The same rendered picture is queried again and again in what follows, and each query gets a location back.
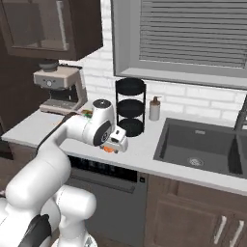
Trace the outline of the brown drawer front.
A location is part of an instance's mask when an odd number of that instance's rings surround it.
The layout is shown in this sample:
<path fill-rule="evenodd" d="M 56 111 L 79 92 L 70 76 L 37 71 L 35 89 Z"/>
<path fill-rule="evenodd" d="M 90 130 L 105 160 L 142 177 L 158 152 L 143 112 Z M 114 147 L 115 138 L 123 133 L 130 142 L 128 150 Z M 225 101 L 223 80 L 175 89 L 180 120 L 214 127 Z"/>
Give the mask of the brown drawer front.
<path fill-rule="evenodd" d="M 10 148 L 14 156 L 14 160 L 20 166 L 25 166 L 36 156 L 36 149 L 28 146 L 10 143 Z"/>

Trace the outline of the black three-tier stand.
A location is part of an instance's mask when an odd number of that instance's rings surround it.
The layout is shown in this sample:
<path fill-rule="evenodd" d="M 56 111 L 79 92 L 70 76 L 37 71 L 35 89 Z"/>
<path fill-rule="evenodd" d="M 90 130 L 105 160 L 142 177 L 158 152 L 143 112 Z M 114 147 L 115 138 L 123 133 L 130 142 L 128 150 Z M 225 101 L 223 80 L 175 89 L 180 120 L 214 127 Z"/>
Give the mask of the black three-tier stand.
<path fill-rule="evenodd" d="M 115 82 L 117 126 L 127 137 L 137 137 L 145 129 L 146 89 L 139 78 L 123 78 Z"/>

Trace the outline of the dark brown tall cupboard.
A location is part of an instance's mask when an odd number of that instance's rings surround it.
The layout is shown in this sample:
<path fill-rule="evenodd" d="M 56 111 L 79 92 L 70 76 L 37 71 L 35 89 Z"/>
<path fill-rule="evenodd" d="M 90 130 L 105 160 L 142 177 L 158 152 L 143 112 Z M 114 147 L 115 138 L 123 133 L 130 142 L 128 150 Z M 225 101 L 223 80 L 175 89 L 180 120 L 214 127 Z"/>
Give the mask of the dark brown tall cupboard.
<path fill-rule="evenodd" d="M 14 159 L 1 136 L 39 109 L 48 92 L 34 84 L 38 60 L 10 56 L 0 32 L 0 157 Z"/>

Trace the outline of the dark brown wall cupboard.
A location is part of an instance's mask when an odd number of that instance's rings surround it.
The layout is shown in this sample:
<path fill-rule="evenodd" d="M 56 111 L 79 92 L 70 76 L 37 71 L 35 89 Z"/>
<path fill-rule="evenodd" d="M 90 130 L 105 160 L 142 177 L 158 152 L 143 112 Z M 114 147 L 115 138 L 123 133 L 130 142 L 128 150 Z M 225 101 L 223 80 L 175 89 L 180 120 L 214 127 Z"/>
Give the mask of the dark brown wall cupboard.
<path fill-rule="evenodd" d="M 62 0 L 68 50 L 63 50 L 56 1 L 0 0 L 9 54 L 77 61 L 103 47 L 100 0 Z"/>

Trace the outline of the beige coffee machine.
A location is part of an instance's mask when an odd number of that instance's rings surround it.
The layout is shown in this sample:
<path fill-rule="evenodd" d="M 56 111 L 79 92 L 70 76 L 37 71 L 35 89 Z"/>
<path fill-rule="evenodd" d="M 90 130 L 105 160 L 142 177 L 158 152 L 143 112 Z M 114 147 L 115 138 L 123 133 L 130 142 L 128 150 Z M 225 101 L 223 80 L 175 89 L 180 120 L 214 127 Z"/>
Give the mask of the beige coffee machine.
<path fill-rule="evenodd" d="M 66 115 L 88 101 L 81 67 L 59 65 L 54 61 L 41 63 L 40 68 L 34 73 L 34 83 L 49 92 L 49 99 L 40 105 L 42 112 Z"/>

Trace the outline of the brown cupboard door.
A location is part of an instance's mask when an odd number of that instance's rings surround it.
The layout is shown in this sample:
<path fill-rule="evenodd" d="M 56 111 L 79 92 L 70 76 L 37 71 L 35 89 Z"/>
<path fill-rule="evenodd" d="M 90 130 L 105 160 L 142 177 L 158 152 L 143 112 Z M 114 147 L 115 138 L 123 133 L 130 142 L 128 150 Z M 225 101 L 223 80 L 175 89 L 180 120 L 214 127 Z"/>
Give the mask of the brown cupboard door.
<path fill-rule="evenodd" d="M 229 226 L 225 247 L 247 247 L 247 214 L 237 213 Z"/>
<path fill-rule="evenodd" d="M 213 237 L 221 223 L 227 224 L 218 244 Z M 189 202 L 176 196 L 148 195 L 145 247 L 221 247 L 231 215 L 219 208 Z"/>

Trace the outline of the dark grey sink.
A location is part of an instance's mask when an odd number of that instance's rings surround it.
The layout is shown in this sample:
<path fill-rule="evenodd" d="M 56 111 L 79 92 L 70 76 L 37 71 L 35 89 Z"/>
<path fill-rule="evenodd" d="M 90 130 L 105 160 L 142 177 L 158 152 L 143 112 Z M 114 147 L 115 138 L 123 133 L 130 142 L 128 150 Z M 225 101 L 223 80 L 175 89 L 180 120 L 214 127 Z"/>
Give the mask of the dark grey sink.
<path fill-rule="evenodd" d="M 167 118 L 153 159 L 247 179 L 247 129 Z"/>

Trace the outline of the dark grey tap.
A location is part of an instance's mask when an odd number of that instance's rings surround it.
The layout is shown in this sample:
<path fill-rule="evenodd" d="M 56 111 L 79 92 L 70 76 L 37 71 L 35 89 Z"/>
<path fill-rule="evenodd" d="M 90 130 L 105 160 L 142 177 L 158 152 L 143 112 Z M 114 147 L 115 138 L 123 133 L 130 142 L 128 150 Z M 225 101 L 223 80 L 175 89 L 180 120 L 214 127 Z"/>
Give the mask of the dark grey tap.
<path fill-rule="evenodd" d="M 246 118 L 247 118 L 247 96 L 243 101 L 242 108 L 238 112 L 233 130 L 240 131 L 244 125 L 247 125 Z"/>

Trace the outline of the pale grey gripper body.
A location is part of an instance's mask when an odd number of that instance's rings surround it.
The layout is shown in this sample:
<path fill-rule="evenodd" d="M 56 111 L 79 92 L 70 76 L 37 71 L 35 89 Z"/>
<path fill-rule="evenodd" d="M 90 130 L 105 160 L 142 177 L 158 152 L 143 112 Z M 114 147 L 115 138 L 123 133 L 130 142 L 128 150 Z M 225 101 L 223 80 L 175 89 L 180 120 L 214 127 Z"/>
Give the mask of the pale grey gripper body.
<path fill-rule="evenodd" d="M 114 152 L 126 152 L 128 148 L 128 141 L 126 137 L 122 140 L 111 137 L 109 140 L 109 147 L 114 150 Z"/>

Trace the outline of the grey window with blinds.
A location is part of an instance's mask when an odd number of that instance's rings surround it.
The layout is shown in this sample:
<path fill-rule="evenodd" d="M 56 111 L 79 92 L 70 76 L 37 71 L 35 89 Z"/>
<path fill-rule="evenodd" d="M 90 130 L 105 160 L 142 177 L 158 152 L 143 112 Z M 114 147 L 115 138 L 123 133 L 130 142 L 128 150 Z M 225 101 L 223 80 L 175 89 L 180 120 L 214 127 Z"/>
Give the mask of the grey window with blinds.
<path fill-rule="evenodd" d="M 114 74 L 247 90 L 247 0 L 110 0 Z"/>

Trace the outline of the white soap dispenser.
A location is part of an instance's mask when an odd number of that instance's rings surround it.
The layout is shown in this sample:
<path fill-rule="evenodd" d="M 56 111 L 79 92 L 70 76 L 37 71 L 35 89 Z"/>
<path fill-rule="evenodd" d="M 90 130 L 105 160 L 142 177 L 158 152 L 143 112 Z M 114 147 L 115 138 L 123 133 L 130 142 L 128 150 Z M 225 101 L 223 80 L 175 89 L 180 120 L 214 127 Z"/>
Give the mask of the white soap dispenser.
<path fill-rule="evenodd" d="M 160 101 L 158 97 L 155 96 L 150 102 L 150 115 L 149 119 L 151 121 L 158 121 L 160 116 Z"/>

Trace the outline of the grey dishwasher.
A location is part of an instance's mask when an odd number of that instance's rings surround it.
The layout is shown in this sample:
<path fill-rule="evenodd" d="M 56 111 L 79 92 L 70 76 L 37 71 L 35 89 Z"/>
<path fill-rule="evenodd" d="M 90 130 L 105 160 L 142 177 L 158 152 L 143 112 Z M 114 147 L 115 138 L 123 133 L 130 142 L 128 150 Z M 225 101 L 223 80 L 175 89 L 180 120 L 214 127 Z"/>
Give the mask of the grey dishwasher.
<path fill-rule="evenodd" d="M 80 157 L 69 157 L 71 169 L 76 168 L 135 183 L 132 194 L 91 184 L 70 177 L 67 185 L 81 188 L 96 196 L 96 212 L 86 221 L 91 233 L 118 241 L 131 247 L 142 247 L 145 233 L 145 214 L 148 175 L 126 168 Z"/>

